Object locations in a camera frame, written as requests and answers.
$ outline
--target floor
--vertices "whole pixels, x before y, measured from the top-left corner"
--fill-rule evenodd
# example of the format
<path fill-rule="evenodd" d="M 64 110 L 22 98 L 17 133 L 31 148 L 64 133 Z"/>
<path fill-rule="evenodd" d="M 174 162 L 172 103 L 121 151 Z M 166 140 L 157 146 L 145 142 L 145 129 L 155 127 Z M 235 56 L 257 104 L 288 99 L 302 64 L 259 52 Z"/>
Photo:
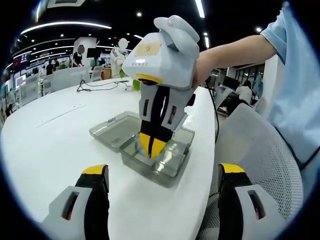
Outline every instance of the floor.
<path fill-rule="evenodd" d="M 224 124 L 224 122 L 226 121 L 227 117 L 226 116 L 222 116 L 218 113 L 218 121 L 219 121 L 219 125 L 222 126 Z"/>

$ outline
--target human hand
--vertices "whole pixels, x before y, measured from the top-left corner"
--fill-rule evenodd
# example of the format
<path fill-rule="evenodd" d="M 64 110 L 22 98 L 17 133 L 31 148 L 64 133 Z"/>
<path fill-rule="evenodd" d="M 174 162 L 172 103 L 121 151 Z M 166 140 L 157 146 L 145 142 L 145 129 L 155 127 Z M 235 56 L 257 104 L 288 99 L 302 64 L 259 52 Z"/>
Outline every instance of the human hand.
<path fill-rule="evenodd" d="M 199 58 L 195 62 L 195 73 L 192 82 L 192 88 L 196 89 L 203 84 L 212 71 L 212 63 L 207 57 L 206 52 L 201 52 Z"/>

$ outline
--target transparent container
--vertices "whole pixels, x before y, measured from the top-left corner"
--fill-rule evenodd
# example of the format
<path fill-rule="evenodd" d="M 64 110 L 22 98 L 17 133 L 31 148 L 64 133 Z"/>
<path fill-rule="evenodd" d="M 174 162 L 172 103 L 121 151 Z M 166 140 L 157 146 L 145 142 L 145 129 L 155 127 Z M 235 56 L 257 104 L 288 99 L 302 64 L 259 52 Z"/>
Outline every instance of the transparent container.
<path fill-rule="evenodd" d="M 123 163 L 144 177 L 165 187 L 177 184 L 188 164 L 194 131 L 182 127 L 172 136 L 163 151 L 149 158 L 140 143 L 141 120 L 133 112 L 124 112 L 93 128 L 90 134 L 115 152 Z"/>
<path fill-rule="evenodd" d="M 137 113 L 125 111 L 89 130 L 91 136 L 118 153 L 122 145 L 140 132 L 141 120 Z"/>

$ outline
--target window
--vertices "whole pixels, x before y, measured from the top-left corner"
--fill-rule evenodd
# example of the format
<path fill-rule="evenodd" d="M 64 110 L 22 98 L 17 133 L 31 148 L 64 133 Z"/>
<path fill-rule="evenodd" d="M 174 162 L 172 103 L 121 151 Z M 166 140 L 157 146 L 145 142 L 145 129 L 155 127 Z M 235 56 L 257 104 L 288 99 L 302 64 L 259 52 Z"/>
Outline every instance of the window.
<path fill-rule="evenodd" d="M 243 84 L 246 80 L 249 80 L 251 83 L 253 83 L 259 74 L 261 77 L 264 76 L 264 70 L 265 64 L 239 69 L 236 71 L 235 79 L 238 80 L 240 84 Z"/>

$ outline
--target white round table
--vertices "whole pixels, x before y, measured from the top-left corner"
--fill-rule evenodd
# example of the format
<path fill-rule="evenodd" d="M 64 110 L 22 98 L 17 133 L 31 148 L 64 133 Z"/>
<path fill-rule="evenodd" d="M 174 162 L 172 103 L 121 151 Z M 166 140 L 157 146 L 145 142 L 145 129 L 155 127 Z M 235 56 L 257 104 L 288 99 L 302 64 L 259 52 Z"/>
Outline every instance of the white round table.
<path fill-rule="evenodd" d="M 90 128 L 124 111 L 138 113 L 140 92 L 125 91 L 123 84 L 110 91 L 76 89 L 25 105 L 3 126 L 4 168 L 26 213 L 41 222 L 50 202 L 67 186 L 74 186 L 84 169 L 107 164 L 111 240 L 194 240 L 214 166 L 215 112 L 208 90 L 198 87 L 194 105 L 186 108 L 189 117 L 184 126 L 195 131 L 190 159 L 179 184 L 165 188 L 123 165 L 120 153 L 89 134 Z"/>

